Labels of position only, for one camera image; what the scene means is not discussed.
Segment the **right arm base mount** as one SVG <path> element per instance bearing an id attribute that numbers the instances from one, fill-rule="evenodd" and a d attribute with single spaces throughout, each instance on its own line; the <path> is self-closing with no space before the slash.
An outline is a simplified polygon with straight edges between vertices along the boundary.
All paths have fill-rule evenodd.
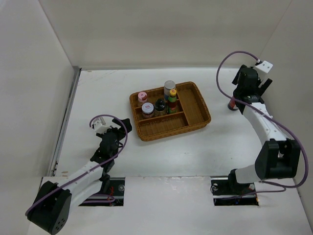
<path id="1" fill-rule="evenodd" d="M 211 193 L 215 206 L 258 206 L 255 184 L 239 184 L 231 187 L 227 179 L 212 179 Z"/>

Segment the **green red sauce bottle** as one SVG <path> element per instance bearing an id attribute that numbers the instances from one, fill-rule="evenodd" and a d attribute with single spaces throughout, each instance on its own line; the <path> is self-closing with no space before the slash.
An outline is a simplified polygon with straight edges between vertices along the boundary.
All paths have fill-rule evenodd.
<path id="1" fill-rule="evenodd" d="M 177 90 L 171 89 L 169 92 L 169 97 L 167 101 L 167 113 L 173 114 L 176 112 L 177 108 Z"/>

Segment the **silver lid blue jar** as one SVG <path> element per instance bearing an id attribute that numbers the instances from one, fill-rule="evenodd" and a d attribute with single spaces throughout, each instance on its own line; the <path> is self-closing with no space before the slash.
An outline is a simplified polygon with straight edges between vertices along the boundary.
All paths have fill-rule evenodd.
<path id="1" fill-rule="evenodd" d="M 170 95 L 170 91 L 176 88 L 176 84 L 172 80 L 168 80 L 164 83 L 164 99 L 167 101 Z"/>

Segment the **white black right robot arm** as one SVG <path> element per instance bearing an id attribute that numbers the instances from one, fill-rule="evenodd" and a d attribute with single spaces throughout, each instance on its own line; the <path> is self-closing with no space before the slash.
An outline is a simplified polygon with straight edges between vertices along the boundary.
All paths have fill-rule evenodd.
<path id="1" fill-rule="evenodd" d="M 257 70 L 242 65 L 233 84 L 233 97 L 241 114 L 255 130 L 262 148 L 253 165 L 233 169 L 228 175 L 227 188 L 231 193 L 239 193 L 245 185 L 267 180 L 293 178 L 296 175 L 300 146 L 289 139 L 277 126 L 268 120 L 268 112 L 263 99 L 264 91 L 271 84 L 267 79 L 261 83 Z"/>

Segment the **red white lid jar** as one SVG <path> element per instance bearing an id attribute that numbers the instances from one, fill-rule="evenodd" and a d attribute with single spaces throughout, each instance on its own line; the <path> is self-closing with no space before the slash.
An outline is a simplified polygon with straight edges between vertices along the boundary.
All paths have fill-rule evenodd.
<path id="1" fill-rule="evenodd" d="M 144 119 L 152 118 L 154 116 L 154 105 L 150 102 L 146 102 L 141 106 L 142 116 Z"/>

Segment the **pink lid small jar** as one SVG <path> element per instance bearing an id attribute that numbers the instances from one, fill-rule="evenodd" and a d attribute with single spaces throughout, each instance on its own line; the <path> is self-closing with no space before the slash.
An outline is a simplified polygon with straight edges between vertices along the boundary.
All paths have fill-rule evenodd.
<path id="1" fill-rule="evenodd" d="M 139 92 L 137 94 L 137 101 L 139 103 L 145 103 L 145 102 L 147 102 L 147 99 L 148 99 L 148 95 L 146 92 Z"/>

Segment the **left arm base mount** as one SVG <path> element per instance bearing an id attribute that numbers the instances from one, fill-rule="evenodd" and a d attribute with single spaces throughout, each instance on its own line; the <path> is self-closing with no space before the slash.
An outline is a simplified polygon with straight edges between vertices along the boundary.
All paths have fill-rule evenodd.
<path id="1" fill-rule="evenodd" d="M 90 196 L 80 207 L 120 207 L 124 206 L 125 177 L 111 177 L 106 174 L 100 179 L 102 186 L 99 192 Z"/>

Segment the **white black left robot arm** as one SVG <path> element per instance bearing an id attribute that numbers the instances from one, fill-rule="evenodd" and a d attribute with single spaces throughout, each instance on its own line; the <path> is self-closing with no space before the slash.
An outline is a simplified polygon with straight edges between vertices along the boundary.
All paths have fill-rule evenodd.
<path id="1" fill-rule="evenodd" d="M 88 204 L 90 196 L 108 193 L 108 172 L 126 145 L 121 141 L 127 141 L 132 131 L 128 118 L 110 117 L 115 127 L 106 125 L 105 115 L 97 115 L 89 122 L 101 142 L 88 163 L 62 181 L 42 184 L 34 203 L 26 211 L 27 219 L 50 235 L 57 234 L 64 227 L 74 208 Z"/>

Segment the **dark soy sauce bottle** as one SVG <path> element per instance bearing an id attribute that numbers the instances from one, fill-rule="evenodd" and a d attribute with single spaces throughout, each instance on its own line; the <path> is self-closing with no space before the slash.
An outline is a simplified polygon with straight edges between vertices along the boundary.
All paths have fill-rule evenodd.
<path id="1" fill-rule="evenodd" d="M 238 107 L 236 106 L 236 103 L 235 103 L 235 100 L 234 100 L 234 97 L 232 97 L 227 105 L 228 109 L 231 110 L 231 111 L 237 111 L 238 110 Z"/>

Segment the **black cap pepper shaker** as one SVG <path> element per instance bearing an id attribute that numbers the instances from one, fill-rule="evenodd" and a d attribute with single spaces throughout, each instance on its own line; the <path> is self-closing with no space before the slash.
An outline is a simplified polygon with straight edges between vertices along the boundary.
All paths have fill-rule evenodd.
<path id="1" fill-rule="evenodd" d="M 160 98 L 154 104 L 154 116 L 160 117 L 163 115 L 166 115 L 166 102 Z"/>

